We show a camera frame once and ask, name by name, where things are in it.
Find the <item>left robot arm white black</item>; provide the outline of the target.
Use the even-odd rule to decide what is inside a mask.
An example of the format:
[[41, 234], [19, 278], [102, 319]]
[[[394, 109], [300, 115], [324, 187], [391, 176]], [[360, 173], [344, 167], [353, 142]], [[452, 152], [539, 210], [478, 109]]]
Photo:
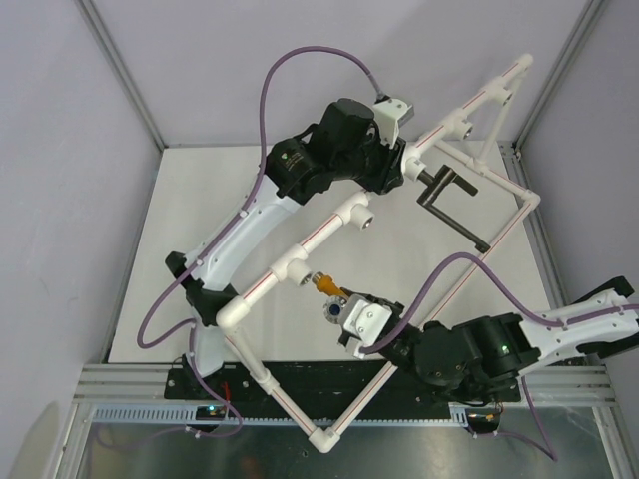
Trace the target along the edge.
[[371, 107], [346, 98], [330, 103], [319, 122], [273, 145], [238, 221], [189, 253], [166, 257], [196, 317], [196, 365], [186, 383], [197, 396], [209, 398], [221, 388], [225, 346], [216, 315], [237, 296], [231, 279], [238, 267], [271, 230], [336, 181], [352, 180], [378, 195], [401, 186], [406, 142], [398, 131], [412, 115], [412, 106], [399, 99]]

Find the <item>white PVC pipe frame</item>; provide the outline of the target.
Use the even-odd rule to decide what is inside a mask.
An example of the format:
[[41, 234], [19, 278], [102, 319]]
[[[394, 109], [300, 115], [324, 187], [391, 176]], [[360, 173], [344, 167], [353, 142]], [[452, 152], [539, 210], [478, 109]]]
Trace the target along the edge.
[[[519, 86], [533, 63], [529, 54], [517, 58], [512, 66], [504, 73], [495, 77], [482, 87], [472, 99], [462, 107], [453, 110], [433, 130], [423, 134], [414, 146], [408, 147], [408, 157], [403, 162], [404, 171], [413, 180], [424, 168], [420, 157], [432, 147], [447, 153], [460, 161], [471, 171], [489, 180], [515, 197], [523, 200], [523, 206], [514, 216], [504, 224], [503, 228], [492, 240], [495, 249], [505, 240], [510, 232], [534, 212], [539, 205], [538, 194], [525, 189], [501, 176], [486, 165], [485, 158], [495, 142], [501, 126], [510, 109], [510, 103]], [[483, 143], [478, 159], [466, 159], [464, 153], [446, 143], [444, 139], [453, 136], [458, 139], [468, 137], [471, 127], [467, 117], [488, 101], [498, 101], [502, 104], [500, 113], [493, 127]], [[263, 362], [258, 359], [247, 340], [242, 326], [242, 320], [249, 314], [252, 306], [262, 299], [271, 289], [287, 279], [298, 284], [307, 282], [307, 276], [311, 270], [306, 264], [309, 256], [331, 235], [346, 225], [358, 228], [366, 228], [371, 221], [371, 211], [368, 208], [370, 194], [356, 193], [340, 204], [333, 213], [306, 238], [293, 244], [278, 258], [249, 289], [232, 299], [230, 304], [220, 312], [219, 326], [224, 334], [227, 346], [237, 359], [246, 367], [251, 377], [290, 417], [302, 432], [309, 438], [311, 445], [320, 453], [330, 452], [339, 442], [343, 433], [355, 421], [363, 409], [375, 398], [381, 388], [392, 378], [396, 368], [385, 364], [380, 372], [371, 380], [363, 391], [355, 398], [336, 422], [326, 429], [314, 425], [313, 421], [299, 408], [299, 406], [287, 395], [276, 379], [266, 369]]]

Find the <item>gold faucet with chrome knob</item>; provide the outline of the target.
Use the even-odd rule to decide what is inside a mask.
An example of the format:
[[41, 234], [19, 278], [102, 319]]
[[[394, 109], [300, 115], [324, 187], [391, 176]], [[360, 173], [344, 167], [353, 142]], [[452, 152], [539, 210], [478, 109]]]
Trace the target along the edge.
[[316, 290], [327, 297], [323, 307], [325, 318], [332, 324], [337, 324], [338, 319], [346, 306], [348, 294], [337, 286], [330, 275], [317, 271], [312, 277], [312, 283]]

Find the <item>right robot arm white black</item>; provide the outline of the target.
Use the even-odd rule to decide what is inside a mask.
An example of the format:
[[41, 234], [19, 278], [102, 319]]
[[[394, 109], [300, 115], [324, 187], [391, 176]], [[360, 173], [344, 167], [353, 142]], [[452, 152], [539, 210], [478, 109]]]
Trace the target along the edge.
[[482, 316], [453, 327], [407, 325], [378, 355], [410, 376], [432, 402], [485, 406], [509, 401], [519, 377], [559, 361], [601, 359], [638, 345], [635, 290], [614, 277], [576, 302], [543, 313], [550, 327], [520, 312]]

